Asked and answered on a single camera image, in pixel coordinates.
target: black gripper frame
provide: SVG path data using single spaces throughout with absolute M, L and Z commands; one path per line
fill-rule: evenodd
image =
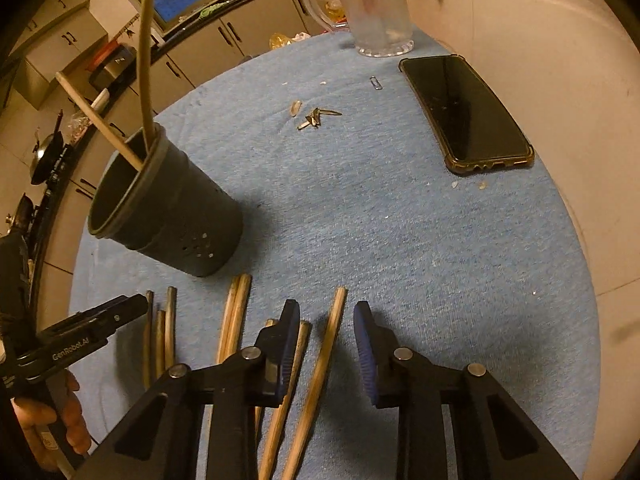
M 169 368 L 126 413 L 74 480 L 192 480 L 204 406 L 212 404 L 207 480 L 257 480 L 255 406 L 276 408 L 289 386 L 300 307 L 222 364 Z
M 397 480 L 447 480 L 442 405 L 450 408 L 460 480 L 577 480 L 568 464 L 481 365 L 432 364 L 354 309 L 360 367 L 377 408 L 399 408 Z

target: cup with holes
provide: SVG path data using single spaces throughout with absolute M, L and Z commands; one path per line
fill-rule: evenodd
M 127 141 L 144 160 L 140 172 L 121 155 L 111 163 L 92 201 L 88 230 L 192 276 L 209 276 L 238 246 L 240 206 L 155 127 L 149 154 L 142 131 Z

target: blue tablecloth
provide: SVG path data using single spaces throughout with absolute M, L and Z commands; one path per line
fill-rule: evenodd
M 409 56 L 444 53 L 421 33 L 415 39 Z M 398 61 L 361 57 L 349 34 L 327 34 L 244 63 L 159 114 L 168 137 L 242 204 L 240 246 L 220 272 L 197 279 L 85 232 L 72 311 L 147 289 L 164 301 L 174 285 L 178 359 L 199 368 L 212 364 L 233 275 L 254 276 L 245 345 L 287 298 L 298 300 L 314 330 L 278 478 L 334 289 L 344 284 L 348 307 L 298 478 L 394 477 L 395 410 L 370 406 L 358 376 L 351 309 L 364 299 L 434 363 L 485 364 L 581 475 L 600 348 L 570 218 L 540 160 L 528 170 L 449 173 Z M 296 99 L 304 113 L 344 115 L 299 132 L 304 114 L 289 115 Z M 142 325 L 72 368 L 98 439 L 142 394 Z

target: white wall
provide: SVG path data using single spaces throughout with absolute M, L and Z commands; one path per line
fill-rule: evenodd
M 640 54 L 603 0 L 408 1 L 415 23 L 465 56 L 495 91 L 572 215 L 602 346 L 585 478 L 612 478 L 640 438 L 640 374 L 631 357 L 640 351 Z M 631 336 L 621 340 L 621 330 Z

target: cabinet handle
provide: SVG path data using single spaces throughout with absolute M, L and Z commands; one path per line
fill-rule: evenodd
M 229 27 L 229 30 L 233 33 L 233 35 L 236 37 L 236 40 L 238 40 L 240 43 L 242 43 L 242 40 L 240 39 L 240 36 L 238 36 L 238 33 L 236 32 L 236 30 L 234 29 L 234 26 L 231 25 L 231 22 L 226 22 L 226 26 Z
M 172 66 L 171 66 L 171 63 L 169 63 L 169 62 L 167 61 L 167 62 L 166 62 L 166 65 L 169 67 L 169 70 L 171 70 L 171 72 L 173 72 L 173 73 L 174 73 L 174 75 L 175 75 L 177 78 L 180 78 L 180 74 L 178 74 L 178 73 L 175 71 L 174 67 L 172 67 Z
M 226 36 L 226 34 L 222 31 L 222 27 L 218 27 L 218 31 L 219 33 L 222 35 L 223 38 L 225 38 L 225 41 L 227 42 L 228 46 L 234 46 L 233 43 L 231 43 L 231 41 L 229 41 L 229 38 Z
M 84 195 L 85 197 L 87 197 L 89 200 L 93 200 L 94 197 L 92 197 L 90 194 L 88 194 L 87 192 L 83 191 L 82 189 L 80 189 L 79 187 L 76 187 L 76 193 L 79 193 L 81 195 Z
M 306 10 L 305 7 L 305 3 L 302 0 L 297 0 L 298 1 L 298 5 L 300 6 L 300 10 L 302 11 L 302 14 L 304 14 L 305 16 L 309 15 L 308 10 Z
M 91 182 L 89 182 L 88 180 L 85 180 L 84 178 L 80 179 L 80 184 L 85 184 L 86 186 L 89 186 L 95 190 L 97 190 L 98 188 L 95 187 Z
M 121 129 L 119 129 L 119 127 L 117 127 L 116 124 L 114 123 L 109 123 L 109 126 L 111 128 L 115 128 L 116 130 L 118 130 L 120 132 L 120 135 L 123 136 L 125 139 L 127 138 L 127 134 L 125 132 L 123 132 Z

